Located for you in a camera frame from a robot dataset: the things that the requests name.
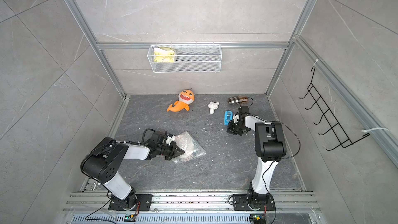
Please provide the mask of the clear bubble wrap sheet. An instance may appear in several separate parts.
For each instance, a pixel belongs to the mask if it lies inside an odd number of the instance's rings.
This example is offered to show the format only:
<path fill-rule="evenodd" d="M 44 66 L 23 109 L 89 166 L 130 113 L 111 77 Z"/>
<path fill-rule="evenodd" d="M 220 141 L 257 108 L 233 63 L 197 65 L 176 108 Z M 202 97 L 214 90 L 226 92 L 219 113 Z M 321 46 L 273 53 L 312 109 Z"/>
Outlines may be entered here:
<path fill-rule="evenodd" d="M 189 132 L 177 135 L 175 142 L 184 151 L 184 154 L 172 159 L 175 164 L 188 162 L 206 155 L 205 149 Z"/>

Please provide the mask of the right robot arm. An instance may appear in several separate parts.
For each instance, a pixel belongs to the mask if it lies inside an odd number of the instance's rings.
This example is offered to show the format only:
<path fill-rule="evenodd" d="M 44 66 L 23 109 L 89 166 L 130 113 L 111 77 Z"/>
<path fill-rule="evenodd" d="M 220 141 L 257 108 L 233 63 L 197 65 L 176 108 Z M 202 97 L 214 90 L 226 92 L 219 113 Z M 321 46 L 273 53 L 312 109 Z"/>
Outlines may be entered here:
<path fill-rule="evenodd" d="M 283 132 L 283 123 L 266 121 L 249 112 L 249 107 L 242 106 L 237 113 L 226 111 L 224 124 L 227 132 L 242 136 L 255 133 L 255 152 L 258 164 L 254 179 L 246 194 L 234 194 L 232 205 L 236 211 L 275 210 L 275 200 L 270 193 L 270 182 L 273 173 L 283 159 L 288 159 L 287 145 Z"/>

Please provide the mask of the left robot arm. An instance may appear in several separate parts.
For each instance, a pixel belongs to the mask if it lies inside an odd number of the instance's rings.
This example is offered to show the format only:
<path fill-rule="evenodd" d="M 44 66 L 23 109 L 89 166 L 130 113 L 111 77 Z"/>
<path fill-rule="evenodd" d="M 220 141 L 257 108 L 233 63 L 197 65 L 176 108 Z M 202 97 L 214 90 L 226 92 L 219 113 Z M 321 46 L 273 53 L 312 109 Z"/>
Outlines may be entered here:
<path fill-rule="evenodd" d="M 177 146 L 176 137 L 154 129 L 146 129 L 140 142 L 120 142 L 105 137 L 80 164 L 83 174 L 101 183 L 109 193 L 110 210 L 135 210 L 141 205 L 135 189 L 119 173 L 119 168 L 126 159 L 151 160 L 164 156 L 170 161 L 185 151 Z"/>

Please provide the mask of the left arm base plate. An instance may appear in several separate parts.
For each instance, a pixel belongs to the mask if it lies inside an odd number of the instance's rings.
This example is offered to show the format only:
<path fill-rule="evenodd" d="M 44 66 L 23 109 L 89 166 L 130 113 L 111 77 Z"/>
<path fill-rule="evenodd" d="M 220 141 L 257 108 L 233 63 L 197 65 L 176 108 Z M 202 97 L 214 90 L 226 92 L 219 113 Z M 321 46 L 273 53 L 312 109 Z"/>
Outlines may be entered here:
<path fill-rule="evenodd" d="M 138 207 L 139 211 L 149 211 L 152 194 L 139 194 L 128 196 L 125 200 L 120 200 L 116 196 L 111 195 L 110 204 L 108 207 L 109 211 L 133 211 Z"/>

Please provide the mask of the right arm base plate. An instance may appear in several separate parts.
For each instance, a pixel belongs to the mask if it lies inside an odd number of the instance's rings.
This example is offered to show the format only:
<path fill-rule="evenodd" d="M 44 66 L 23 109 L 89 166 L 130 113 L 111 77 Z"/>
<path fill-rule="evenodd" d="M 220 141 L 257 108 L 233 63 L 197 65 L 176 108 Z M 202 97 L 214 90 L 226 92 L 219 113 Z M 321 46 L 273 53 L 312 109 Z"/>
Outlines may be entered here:
<path fill-rule="evenodd" d="M 233 194 L 232 203 L 235 211 L 274 211 L 276 209 L 275 200 L 270 193 L 255 194 Z"/>

